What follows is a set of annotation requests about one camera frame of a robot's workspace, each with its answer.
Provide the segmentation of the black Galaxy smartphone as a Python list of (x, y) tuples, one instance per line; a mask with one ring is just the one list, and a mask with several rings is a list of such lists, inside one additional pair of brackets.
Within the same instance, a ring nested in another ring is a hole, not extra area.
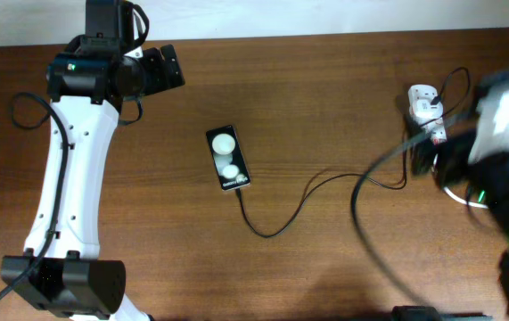
[(239, 189), (251, 183), (250, 173), (232, 125), (206, 132), (210, 154), (223, 191)]

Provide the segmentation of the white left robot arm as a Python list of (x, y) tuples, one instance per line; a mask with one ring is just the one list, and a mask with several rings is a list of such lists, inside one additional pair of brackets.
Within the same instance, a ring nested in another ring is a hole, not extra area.
[(89, 1), (86, 29), (57, 54), (41, 100), (51, 138), (37, 214), (23, 252), (0, 276), (33, 308), (71, 320), (145, 320), (126, 268), (99, 257), (104, 166), (122, 105), (180, 87), (172, 45), (144, 49), (150, 22), (129, 1)]

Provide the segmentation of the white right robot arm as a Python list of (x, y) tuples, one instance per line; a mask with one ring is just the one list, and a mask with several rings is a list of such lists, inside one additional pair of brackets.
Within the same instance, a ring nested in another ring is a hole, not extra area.
[[(412, 148), (412, 172), (424, 175), (434, 170), (439, 187), (467, 182), (484, 193), (484, 203), (509, 242), (509, 152), (496, 152), (474, 164), (468, 156), (475, 145), (476, 131), (469, 130), (447, 141), (435, 144), (427, 139)], [(499, 282), (509, 316), (509, 248), (499, 260)]]

